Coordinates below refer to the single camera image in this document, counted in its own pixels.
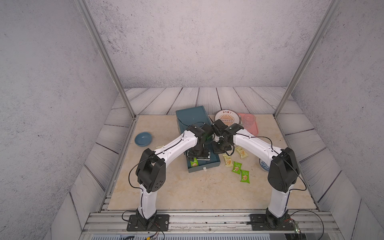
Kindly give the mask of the yellow cookie packet three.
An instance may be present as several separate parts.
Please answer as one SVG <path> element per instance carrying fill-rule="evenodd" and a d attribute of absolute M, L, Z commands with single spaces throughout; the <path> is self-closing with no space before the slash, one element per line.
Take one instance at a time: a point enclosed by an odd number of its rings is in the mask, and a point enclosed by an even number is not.
<path fill-rule="evenodd" d="M 225 166 L 226 167 L 233 167 L 234 166 L 234 162 L 232 160 L 232 157 L 227 155 L 227 154 L 222 154 L 223 158 L 224 158 L 224 161 L 225 161 Z"/>

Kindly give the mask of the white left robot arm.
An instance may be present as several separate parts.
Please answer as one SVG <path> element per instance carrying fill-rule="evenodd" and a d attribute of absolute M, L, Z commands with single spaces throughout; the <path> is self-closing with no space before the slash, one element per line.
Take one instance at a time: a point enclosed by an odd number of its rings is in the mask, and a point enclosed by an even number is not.
<path fill-rule="evenodd" d="M 191 125 L 167 145 L 152 151 L 146 149 L 136 169 L 138 183 L 142 190 L 138 214 L 145 220 L 156 215 L 157 191 L 166 181 L 166 169 L 178 156 L 187 152 L 192 159 L 210 159 L 205 147 L 213 139 L 213 128 L 207 124 Z"/>

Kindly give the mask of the green cookie packet one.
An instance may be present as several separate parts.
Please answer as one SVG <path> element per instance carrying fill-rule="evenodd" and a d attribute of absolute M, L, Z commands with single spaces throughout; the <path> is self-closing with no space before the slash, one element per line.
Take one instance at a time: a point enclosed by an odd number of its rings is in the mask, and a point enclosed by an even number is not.
<path fill-rule="evenodd" d="M 198 162 L 197 158 L 194 158 L 192 161 L 190 161 L 190 164 L 191 164 L 192 168 L 199 166 L 199 162 Z"/>

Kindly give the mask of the green cookie packet two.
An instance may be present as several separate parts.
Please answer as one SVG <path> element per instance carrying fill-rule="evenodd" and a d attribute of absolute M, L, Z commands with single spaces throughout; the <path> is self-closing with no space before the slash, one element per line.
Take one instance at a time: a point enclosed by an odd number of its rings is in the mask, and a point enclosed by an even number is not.
<path fill-rule="evenodd" d="M 232 172 L 240 175 L 241 171 L 242 171 L 242 163 L 234 162 Z"/>

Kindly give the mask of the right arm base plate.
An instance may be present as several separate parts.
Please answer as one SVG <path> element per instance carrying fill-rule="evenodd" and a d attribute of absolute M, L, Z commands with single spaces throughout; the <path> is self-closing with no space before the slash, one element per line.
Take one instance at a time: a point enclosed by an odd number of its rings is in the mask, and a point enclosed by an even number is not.
<path fill-rule="evenodd" d="M 295 231 L 294 221 L 290 215 L 285 213 L 282 217 L 277 218 L 272 214 L 251 214 L 250 221 L 246 222 L 251 225 L 253 231 Z"/>

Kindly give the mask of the green cookie packet three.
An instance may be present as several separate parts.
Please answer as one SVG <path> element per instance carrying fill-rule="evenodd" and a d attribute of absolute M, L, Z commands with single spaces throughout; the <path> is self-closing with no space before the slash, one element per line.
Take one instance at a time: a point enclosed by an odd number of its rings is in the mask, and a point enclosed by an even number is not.
<path fill-rule="evenodd" d="M 249 171 L 241 170 L 241 182 L 242 183 L 250 183 L 250 175 Z"/>

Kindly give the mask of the yellow cookie packet two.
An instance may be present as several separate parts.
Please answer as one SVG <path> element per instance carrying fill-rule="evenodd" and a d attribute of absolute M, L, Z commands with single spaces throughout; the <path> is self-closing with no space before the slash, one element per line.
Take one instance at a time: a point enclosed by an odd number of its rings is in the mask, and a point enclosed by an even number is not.
<path fill-rule="evenodd" d="M 241 146 L 237 146 L 235 148 L 235 151 L 240 155 L 241 159 L 244 159 L 249 156 L 248 153 Z"/>

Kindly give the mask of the teal drawer cabinet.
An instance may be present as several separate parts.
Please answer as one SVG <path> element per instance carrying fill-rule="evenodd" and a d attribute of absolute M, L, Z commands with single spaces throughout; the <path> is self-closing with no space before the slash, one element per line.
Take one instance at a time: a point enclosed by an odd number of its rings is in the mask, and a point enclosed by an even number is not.
<path fill-rule="evenodd" d="M 203 128 L 203 130 L 209 130 L 205 140 L 207 144 L 210 144 L 213 141 L 212 135 L 214 133 L 211 128 L 212 121 L 203 106 L 177 110 L 176 116 L 181 136 L 184 135 L 184 131 L 188 126 L 196 125 L 199 128 Z"/>

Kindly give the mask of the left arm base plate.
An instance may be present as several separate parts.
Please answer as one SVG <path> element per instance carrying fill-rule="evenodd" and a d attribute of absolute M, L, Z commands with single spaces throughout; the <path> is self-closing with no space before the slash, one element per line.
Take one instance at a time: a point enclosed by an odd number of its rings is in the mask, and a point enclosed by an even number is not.
<path fill-rule="evenodd" d="M 169 229 L 170 215 L 155 214 L 149 220 L 140 214 L 131 215 L 127 232 L 166 232 Z"/>

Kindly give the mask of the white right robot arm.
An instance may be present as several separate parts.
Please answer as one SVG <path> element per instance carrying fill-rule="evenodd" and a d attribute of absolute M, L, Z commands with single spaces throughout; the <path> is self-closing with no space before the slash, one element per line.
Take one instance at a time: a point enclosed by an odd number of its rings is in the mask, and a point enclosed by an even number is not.
<path fill-rule="evenodd" d="M 276 230 L 290 218 L 287 205 L 291 191 L 300 176 L 294 151 L 273 146 L 271 139 L 254 136 L 239 124 L 225 125 L 221 120 L 212 124 L 215 134 L 213 146 L 218 153 L 224 153 L 230 147 L 241 147 L 254 154 L 269 167 L 268 182 L 273 188 L 271 201 L 266 209 L 264 223 Z"/>

